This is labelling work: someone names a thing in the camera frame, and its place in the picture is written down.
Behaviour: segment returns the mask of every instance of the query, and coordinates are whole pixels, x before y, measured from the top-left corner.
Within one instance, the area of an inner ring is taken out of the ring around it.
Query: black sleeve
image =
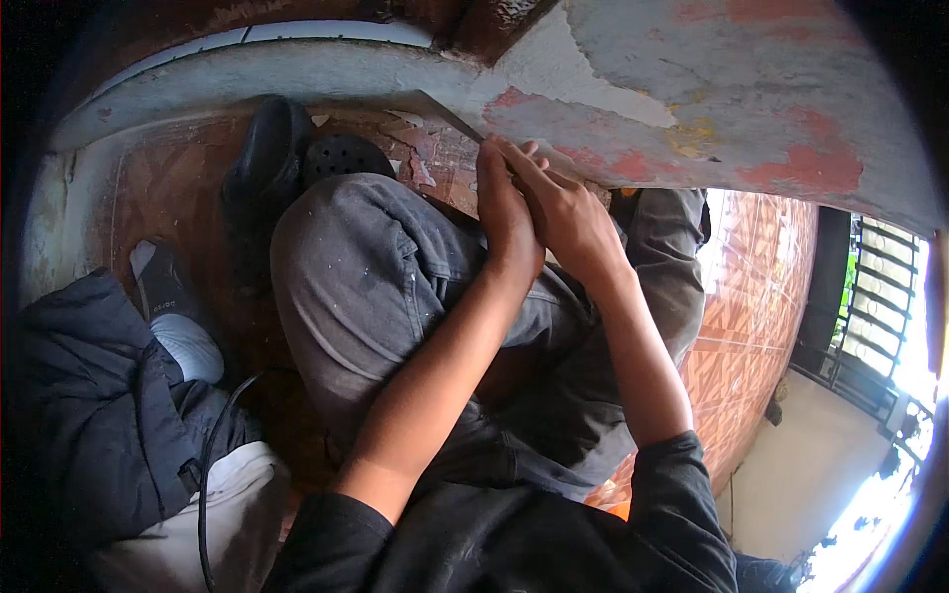
[[[313,494],[300,507],[264,590],[357,591],[394,528],[345,494]]]
[[[675,574],[688,590],[737,591],[735,555],[718,526],[694,432],[640,449],[632,490],[629,525],[663,560],[663,578]]]

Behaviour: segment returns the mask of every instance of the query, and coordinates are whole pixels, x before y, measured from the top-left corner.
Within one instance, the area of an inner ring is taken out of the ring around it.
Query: gray sweatpants
[[[627,230],[627,255],[676,364],[704,307],[702,200],[646,190]],[[332,177],[284,214],[270,249],[277,307],[309,398],[344,453],[485,256],[482,238],[384,176]],[[583,500],[634,449],[601,322],[559,269],[544,267],[504,341],[523,345],[554,361],[549,372],[491,414],[472,397],[423,482],[531,483]]]

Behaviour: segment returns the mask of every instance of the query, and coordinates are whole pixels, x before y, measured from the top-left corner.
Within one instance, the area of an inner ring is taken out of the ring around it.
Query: tile floor
[[[311,113],[331,116],[320,132],[351,132],[375,141],[401,161],[400,181],[476,215],[477,147],[455,130],[428,124],[411,129],[380,112]],[[233,290],[222,240],[220,183],[240,152],[249,120],[248,113],[176,122],[121,140],[116,162],[103,165],[114,192],[102,199],[103,214],[89,230],[105,245],[102,263],[111,265],[130,294],[135,291],[127,262],[135,244],[153,234],[176,243],[246,373],[292,365],[272,299],[243,299]],[[421,174],[422,160],[428,176]],[[426,185],[426,179],[437,184]],[[600,188],[593,189],[605,198]],[[817,207],[772,195],[716,191],[710,204],[716,236],[699,253],[705,320],[681,372],[718,493],[750,446],[787,364],[809,286]],[[307,407],[302,385],[279,377],[262,382],[243,403],[261,418],[271,445],[287,461],[297,493],[321,488],[331,470],[319,418]],[[633,461],[629,456],[588,504],[609,509],[628,503]]]
[[[709,206],[714,236],[698,253],[705,317],[680,372],[718,495],[787,368],[810,285],[817,206],[722,190],[709,191]],[[605,510],[628,504],[634,460],[586,503]]]

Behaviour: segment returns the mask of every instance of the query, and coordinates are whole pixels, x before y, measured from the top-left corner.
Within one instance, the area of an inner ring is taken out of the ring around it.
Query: white wall
[[[889,441],[853,404],[789,369],[783,420],[766,424],[728,488],[716,500],[733,546],[790,562],[811,549],[883,461]]]

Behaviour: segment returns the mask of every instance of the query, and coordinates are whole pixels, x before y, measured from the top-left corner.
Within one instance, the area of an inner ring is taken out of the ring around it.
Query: painted wall
[[[235,43],[109,89],[53,148],[268,92],[392,105],[422,88],[606,186],[797,196],[923,235],[944,224],[896,87],[832,0],[571,0],[491,68],[367,41]]]
[[[794,371],[787,379],[783,421],[761,428],[733,477],[734,519],[730,491],[716,500],[735,549],[782,562],[827,535],[890,447],[852,404]]]

